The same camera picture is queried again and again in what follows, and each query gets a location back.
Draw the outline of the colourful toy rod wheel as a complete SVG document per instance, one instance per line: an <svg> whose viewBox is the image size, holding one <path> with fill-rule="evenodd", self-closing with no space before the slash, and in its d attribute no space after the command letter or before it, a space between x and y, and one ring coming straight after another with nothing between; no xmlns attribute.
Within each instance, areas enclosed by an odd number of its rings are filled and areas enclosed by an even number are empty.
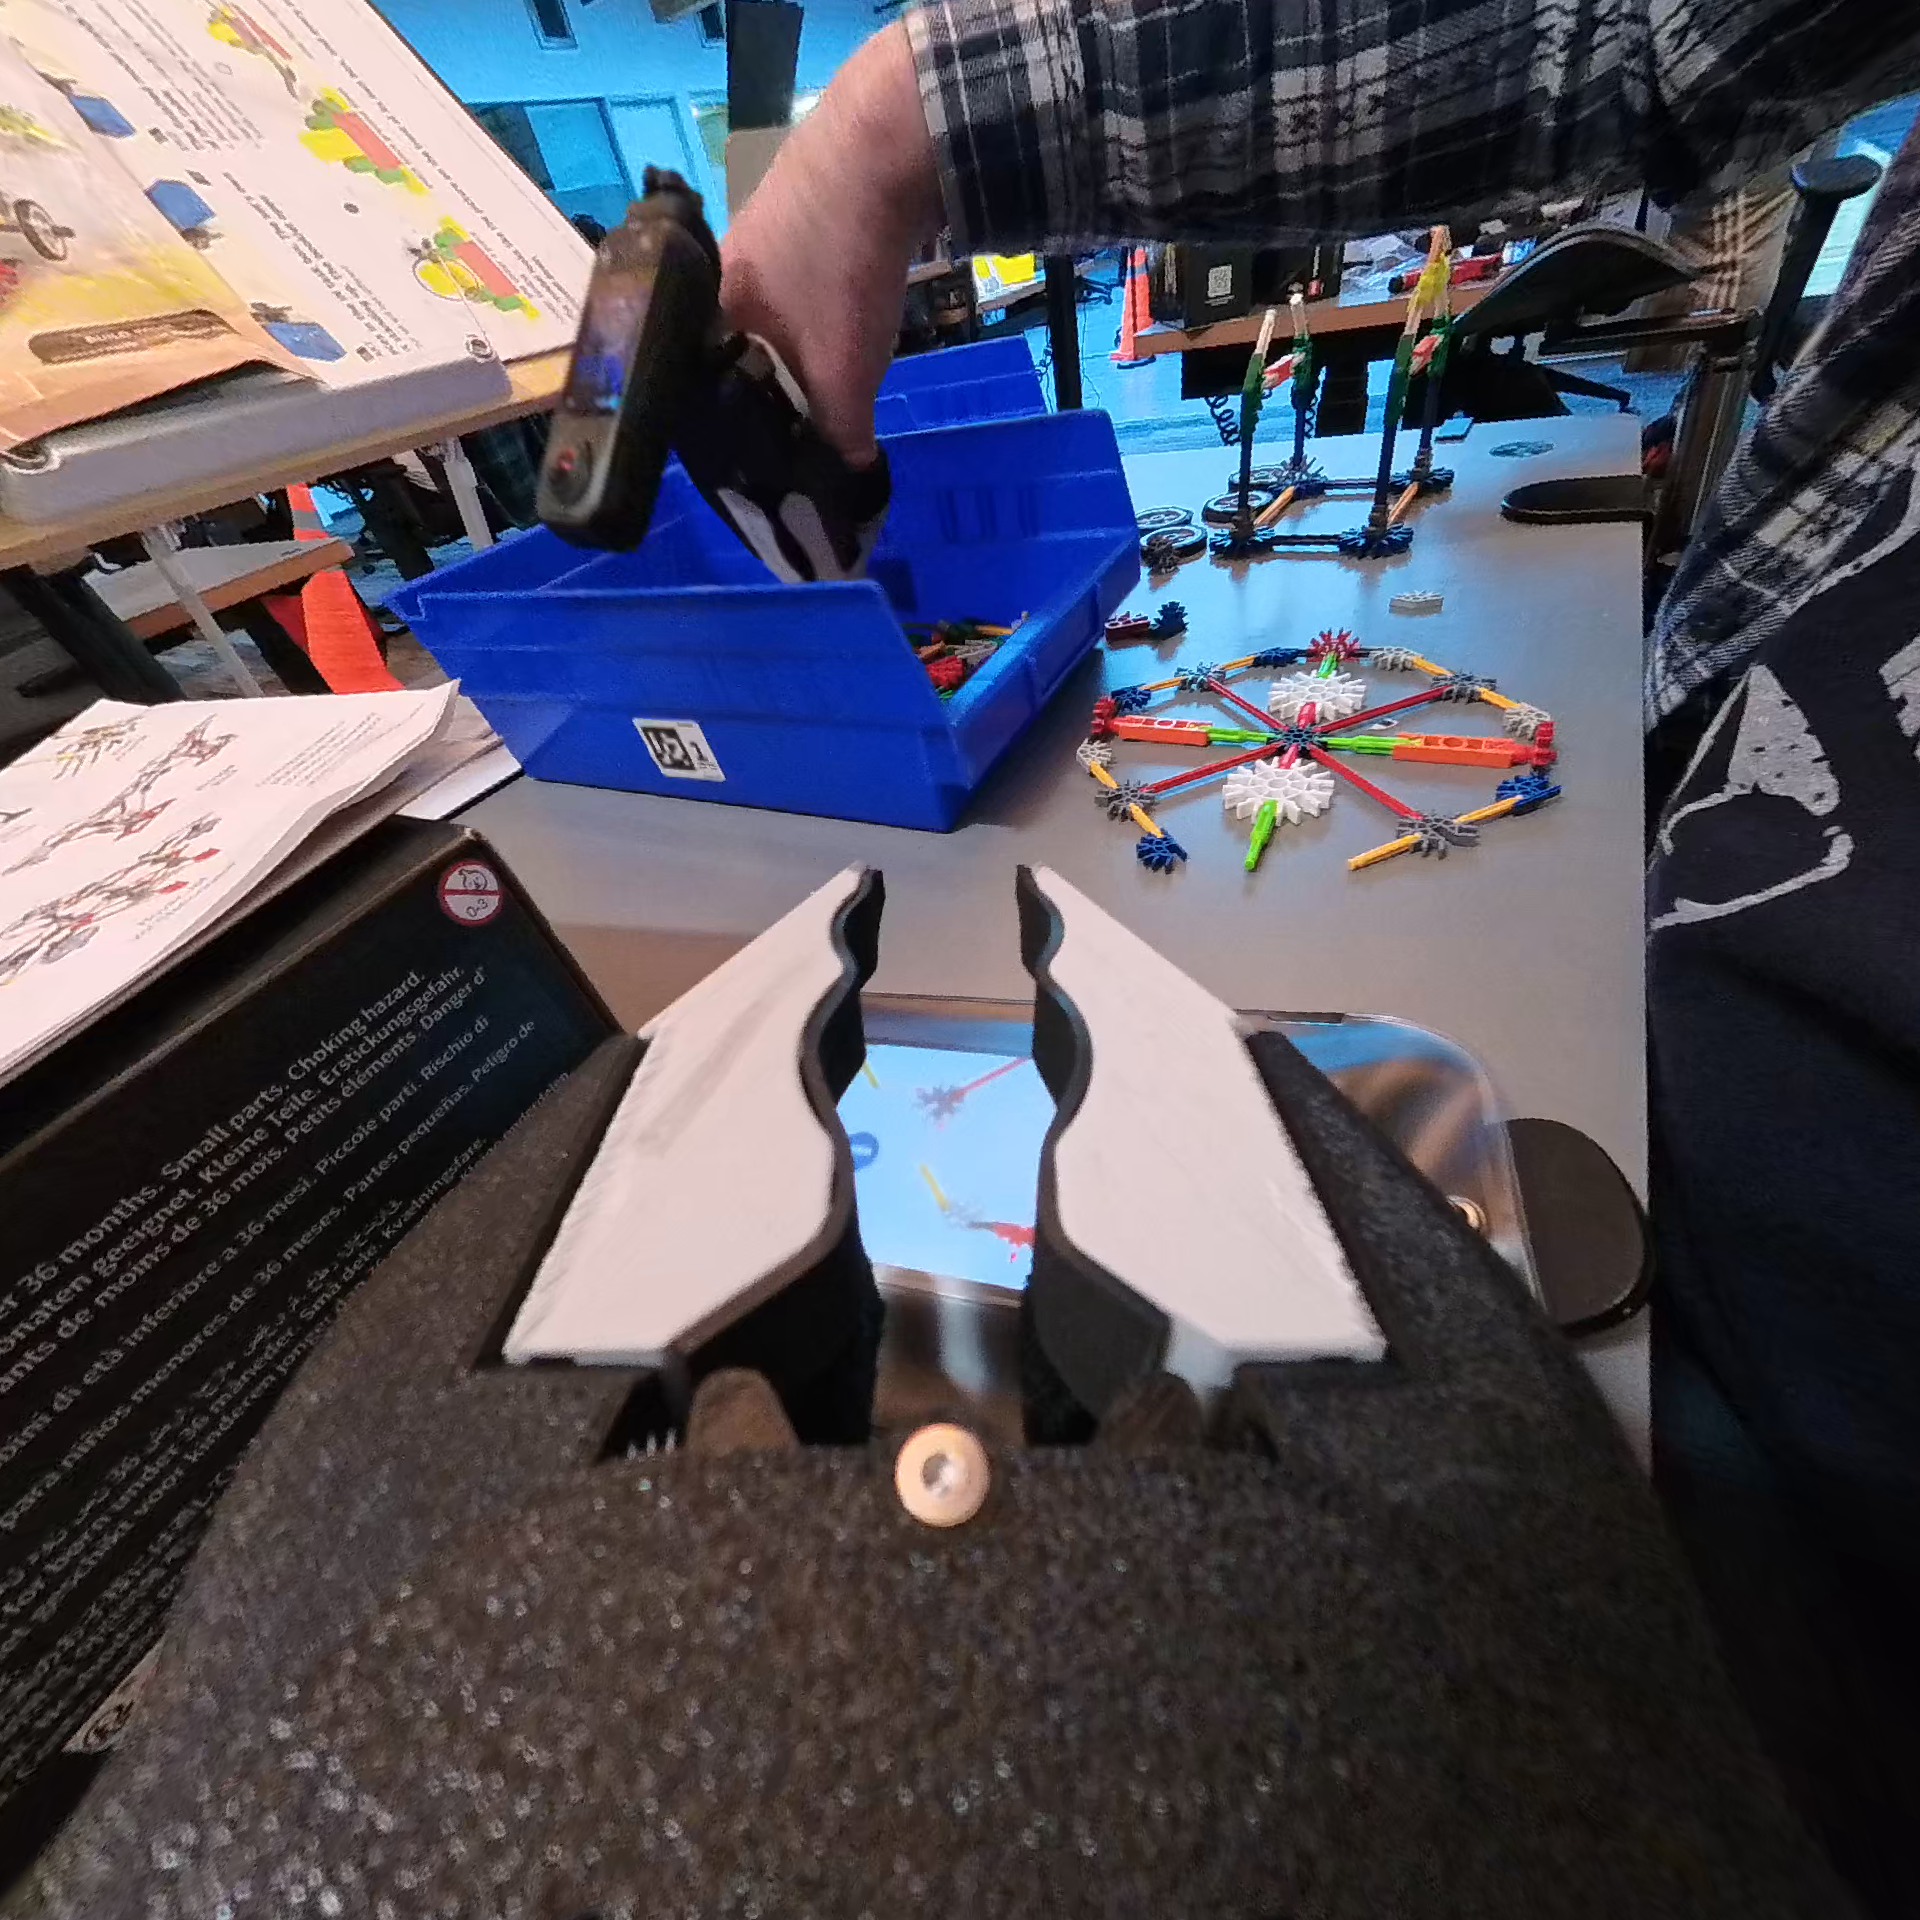
<svg viewBox="0 0 1920 1920"><path fill-rule="evenodd" d="M1254 876L1282 832L1318 824L1343 795L1370 803L1391 840L1426 813L1476 822L1482 839L1564 794L1546 708L1351 631L1109 688L1076 762L1101 813L1135 829L1150 872L1187 861L1163 812L1193 795L1221 804Z"/></svg>

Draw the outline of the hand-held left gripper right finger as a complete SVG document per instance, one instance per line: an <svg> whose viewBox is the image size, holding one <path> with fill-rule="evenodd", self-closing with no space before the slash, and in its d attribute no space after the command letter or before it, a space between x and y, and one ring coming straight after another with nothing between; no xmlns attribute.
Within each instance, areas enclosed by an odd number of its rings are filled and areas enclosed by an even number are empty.
<svg viewBox="0 0 1920 1920"><path fill-rule="evenodd" d="M1047 866L1017 871L1031 1056L1053 1101L1023 1311L1047 1384L1103 1424L1167 1376L1385 1358L1385 1333L1262 1077L1263 1030Z"/></svg>

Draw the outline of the empty blue plastic bin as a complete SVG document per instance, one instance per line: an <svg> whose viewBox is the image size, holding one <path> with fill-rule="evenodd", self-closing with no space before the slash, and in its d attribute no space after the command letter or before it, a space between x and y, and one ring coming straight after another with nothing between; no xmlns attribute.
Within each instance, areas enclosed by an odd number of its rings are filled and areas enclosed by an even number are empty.
<svg viewBox="0 0 1920 1920"><path fill-rule="evenodd" d="M1045 416L1050 403L1027 335L898 356L875 397L875 436Z"/></svg>

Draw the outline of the open colourful instruction manual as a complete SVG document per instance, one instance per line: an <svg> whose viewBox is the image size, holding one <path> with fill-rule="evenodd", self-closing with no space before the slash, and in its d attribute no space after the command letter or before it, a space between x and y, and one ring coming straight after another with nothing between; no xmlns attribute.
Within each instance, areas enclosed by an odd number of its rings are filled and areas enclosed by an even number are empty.
<svg viewBox="0 0 1920 1920"><path fill-rule="evenodd" d="M590 275L371 5L2 5L7 453L245 371L487 399Z"/></svg>

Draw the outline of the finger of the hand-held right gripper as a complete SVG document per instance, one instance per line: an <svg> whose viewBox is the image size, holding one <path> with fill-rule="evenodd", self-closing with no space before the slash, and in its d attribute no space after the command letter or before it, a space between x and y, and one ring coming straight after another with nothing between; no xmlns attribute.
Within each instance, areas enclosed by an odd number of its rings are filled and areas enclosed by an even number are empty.
<svg viewBox="0 0 1920 1920"><path fill-rule="evenodd" d="M731 532L769 567L781 586L798 586L801 568L787 555L778 525L747 496L731 486L716 492L716 510L727 520Z"/></svg>
<svg viewBox="0 0 1920 1920"><path fill-rule="evenodd" d="M869 572L873 516L825 512L813 499L785 500L785 552L802 583L851 583Z"/></svg>

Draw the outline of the phone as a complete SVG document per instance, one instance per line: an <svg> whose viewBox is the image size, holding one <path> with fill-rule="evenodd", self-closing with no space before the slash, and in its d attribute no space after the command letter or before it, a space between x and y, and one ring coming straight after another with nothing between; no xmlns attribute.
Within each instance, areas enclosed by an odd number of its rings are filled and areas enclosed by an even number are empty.
<svg viewBox="0 0 1920 1920"><path fill-rule="evenodd" d="M886 1306L889 1352L950 1379L1013 1365L1033 1263L1037 1159L1053 1101L1013 999L862 1000L867 1062L841 1095L862 1238ZM1505 1111L1452 1039L1372 1015L1253 1013L1277 1028L1445 1196L1531 1288L1535 1278Z"/></svg>

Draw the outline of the white instruction sheets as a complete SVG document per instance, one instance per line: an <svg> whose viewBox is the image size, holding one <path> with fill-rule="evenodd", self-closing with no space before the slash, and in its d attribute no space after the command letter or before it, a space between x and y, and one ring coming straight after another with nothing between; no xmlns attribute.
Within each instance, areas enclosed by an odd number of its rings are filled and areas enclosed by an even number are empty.
<svg viewBox="0 0 1920 1920"><path fill-rule="evenodd" d="M2 773L2 1075L497 746L453 685L97 702Z"/></svg>

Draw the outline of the black round disc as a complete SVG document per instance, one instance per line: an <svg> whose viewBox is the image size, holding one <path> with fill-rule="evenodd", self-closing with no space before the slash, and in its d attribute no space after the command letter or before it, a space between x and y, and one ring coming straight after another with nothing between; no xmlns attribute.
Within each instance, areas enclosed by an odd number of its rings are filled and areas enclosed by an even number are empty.
<svg viewBox="0 0 1920 1920"><path fill-rule="evenodd" d="M1647 1302L1647 1213L1621 1165L1561 1119L1505 1125L1526 1248L1549 1319L1567 1336L1622 1327Z"/></svg>

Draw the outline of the pile of colourful toy pieces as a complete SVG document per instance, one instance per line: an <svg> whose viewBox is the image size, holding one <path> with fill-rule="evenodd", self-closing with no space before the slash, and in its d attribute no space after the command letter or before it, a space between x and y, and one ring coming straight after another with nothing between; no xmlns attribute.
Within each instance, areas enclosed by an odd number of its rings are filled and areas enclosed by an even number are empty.
<svg viewBox="0 0 1920 1920"><path fill-rule="evenodd" d="M1027 624L1027 613L1009 622L981 618L903 618L900 629L935 698L949 704L995 661Z"/></svg>

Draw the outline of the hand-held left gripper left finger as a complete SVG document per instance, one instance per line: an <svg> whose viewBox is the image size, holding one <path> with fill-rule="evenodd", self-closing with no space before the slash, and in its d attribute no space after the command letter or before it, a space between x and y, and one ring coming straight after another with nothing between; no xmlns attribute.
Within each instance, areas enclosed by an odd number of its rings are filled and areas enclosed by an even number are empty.
<svg viewBox="0 0 1920 1920"><path fill-rule="evenodd" d="M867 1062L882 876L849 866L661 1011L541 1222L509 1365L757 1374L810 1444L873 1431L882 1302L837 1104Z"/></svg>

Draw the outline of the black cardboard box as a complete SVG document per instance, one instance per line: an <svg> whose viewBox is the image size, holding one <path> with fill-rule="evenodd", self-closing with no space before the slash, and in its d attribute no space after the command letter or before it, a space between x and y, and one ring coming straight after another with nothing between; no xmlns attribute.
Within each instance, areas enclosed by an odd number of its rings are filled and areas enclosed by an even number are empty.
<svg viewBox="0 0 1920 1920"><path fill-rule="evenodd" d="M502 854L398 819L5 1086L5 1803L345 1299L611 1034Z"/></svg>

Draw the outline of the plaid flannel shirt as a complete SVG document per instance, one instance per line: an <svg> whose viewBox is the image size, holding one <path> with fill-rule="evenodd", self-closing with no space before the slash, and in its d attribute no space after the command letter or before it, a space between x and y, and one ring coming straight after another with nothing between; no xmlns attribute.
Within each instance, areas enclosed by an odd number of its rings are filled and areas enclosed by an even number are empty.
<svg viewBox="0 0 1920 1920"><path fill-rule="evenodd" d="M1915 470L1917 128L1895 154L1822 322L1719 479L1652 620L1644 730L1702 714Z"/></svg>

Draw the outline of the toy car frame with wheels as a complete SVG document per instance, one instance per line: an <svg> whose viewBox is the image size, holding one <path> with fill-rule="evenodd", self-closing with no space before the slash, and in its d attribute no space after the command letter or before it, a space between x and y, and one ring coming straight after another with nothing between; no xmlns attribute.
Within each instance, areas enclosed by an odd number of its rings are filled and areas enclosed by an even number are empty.
<svg viewBox="0 0 1920 1920"><path fill-rule="evenodd" d="M1273 355L1281 310L1269 306L1239 383L1231 434L1239 464L1231 479L1197 512L1141 512L1135 527L1143 564L1163 573L1203 552L1215 559L1253 559L1285 549L1342 559L1391 559L1405 552L1413 508L1452 486L1452 470L1433 461L1438 389L1455 331L1452 271L1452 230L1438 223L1405 291L1372 478L1337 478L1311 459L1307 428L1321 366L1307 303L1298 292L1289 296L1282 355ZM1254 461L1258 428L1282 399L1291 412L1291 453L1282 464L1262 468Z"/></svg>

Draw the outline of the blue plastic parts bin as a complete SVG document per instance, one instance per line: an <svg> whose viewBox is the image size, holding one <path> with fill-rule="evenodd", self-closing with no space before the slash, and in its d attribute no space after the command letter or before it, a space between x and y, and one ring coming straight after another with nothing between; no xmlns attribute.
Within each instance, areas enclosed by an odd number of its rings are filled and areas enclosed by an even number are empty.
<svg viewBox="0 0 1920 1920"><path fill-rule="evenodd" d="M531 776L946 832L1135 588L1135 508L1098 412L882 448L860 580L779 583L669 468L630 552L529 531L394 604ZM942 704L900 620L1020 613Z"/></svg>

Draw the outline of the person's right forearm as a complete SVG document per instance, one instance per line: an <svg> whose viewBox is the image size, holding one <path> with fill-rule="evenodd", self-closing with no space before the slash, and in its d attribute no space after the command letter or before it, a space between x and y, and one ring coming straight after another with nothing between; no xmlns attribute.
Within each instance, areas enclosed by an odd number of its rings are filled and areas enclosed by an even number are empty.
<svg viewBox="0 0 1920 1920"><path fill-rule="evenodd" d="M954 236L1380 232L1644 186L1702 197L1809 141L1780 5L919 5Z"/></svg>

